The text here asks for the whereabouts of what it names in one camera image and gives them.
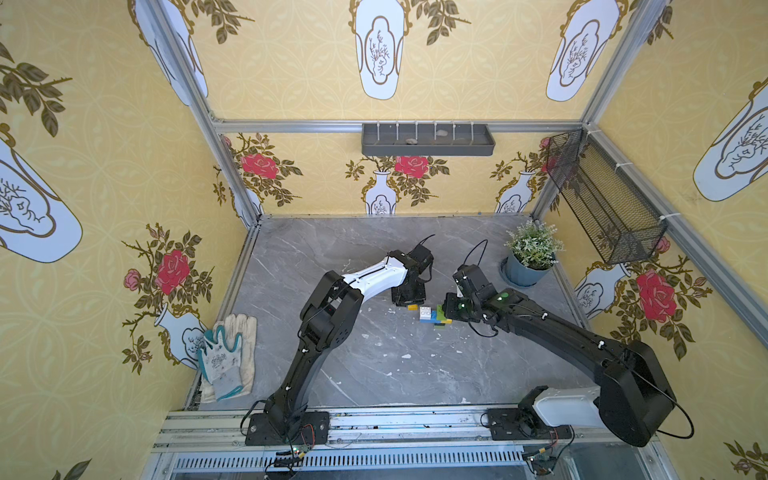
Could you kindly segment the green lego plate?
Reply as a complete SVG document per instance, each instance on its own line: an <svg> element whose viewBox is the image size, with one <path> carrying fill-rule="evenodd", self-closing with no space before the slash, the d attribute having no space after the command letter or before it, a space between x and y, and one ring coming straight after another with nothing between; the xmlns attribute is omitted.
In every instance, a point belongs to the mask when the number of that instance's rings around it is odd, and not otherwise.
<svg viewBox="0 0 768 480"><path fill-rule="evenodd" d="M438 305L438 306L436 307L436 309L435 309L435 314L434 314L434 318L435 318L437 321L439 321L439 322L440 322L440 321L443 321L443 320L445 320L445 319L448 319L448 318L445 316L445 313L444 313L444 311L443 311L443 307L442 307L441 305Z"/></svg>

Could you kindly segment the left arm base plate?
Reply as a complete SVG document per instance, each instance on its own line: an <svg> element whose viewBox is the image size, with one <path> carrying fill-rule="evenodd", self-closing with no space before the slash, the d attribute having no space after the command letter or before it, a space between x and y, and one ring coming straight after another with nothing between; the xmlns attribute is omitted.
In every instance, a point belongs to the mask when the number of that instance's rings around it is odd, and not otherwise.
<svg viewBox="0 0 768 480"><path fill-rule="evenodd" d="M256 413L249 417L245 445L323 445L328 441L329 431L330 414L327 411L306 411L287 422L280 417Z"/></svg>

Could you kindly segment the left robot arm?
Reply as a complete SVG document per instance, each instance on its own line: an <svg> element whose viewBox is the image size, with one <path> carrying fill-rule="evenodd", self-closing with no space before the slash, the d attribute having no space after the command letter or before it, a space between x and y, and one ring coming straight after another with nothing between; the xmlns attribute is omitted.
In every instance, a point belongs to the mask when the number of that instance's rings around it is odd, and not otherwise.
<svg viewBox="0 0 768 480"><path fill-rule="evenodd" d="M324 274L301 310L299 344L288 373L265 402L263 413L277 434L292 439L306 424L302 416L311 383L330 352L349 337L363 303L389 291L398 307L422 305L426 281L421 274L431 272L433 263L432 252L419 243L409 252L390 251L357 272Z"/></svg>

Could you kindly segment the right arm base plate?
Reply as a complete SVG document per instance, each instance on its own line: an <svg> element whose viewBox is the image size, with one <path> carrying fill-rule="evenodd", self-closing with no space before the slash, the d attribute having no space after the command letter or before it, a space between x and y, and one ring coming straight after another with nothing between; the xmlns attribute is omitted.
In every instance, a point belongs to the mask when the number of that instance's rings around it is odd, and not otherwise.
<svg viewBox="0 0 768 480"><path fill-rule="evenodd" d="M531 409L491 408L485 412L485 416L485 425L494 441L531 440L555 443L574 438L569 426L548 426Z"/></svg>

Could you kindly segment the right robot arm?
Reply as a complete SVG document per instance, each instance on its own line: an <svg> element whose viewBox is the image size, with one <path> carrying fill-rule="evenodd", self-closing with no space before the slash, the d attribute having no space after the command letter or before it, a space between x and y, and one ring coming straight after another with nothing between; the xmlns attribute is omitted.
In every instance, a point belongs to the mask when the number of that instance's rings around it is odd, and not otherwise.
<svg viewBox="0 0 768 480"><path fill-rule="evenodd" d="M547 426L605 428L625 443L643 447L673 411L676 397L653 349L597 335L550 313L527 295L498 292L477 265L453 274L445 316L485 323L546 348L589 376L586 389L546 388L532 397L537 420Z"/></svg>

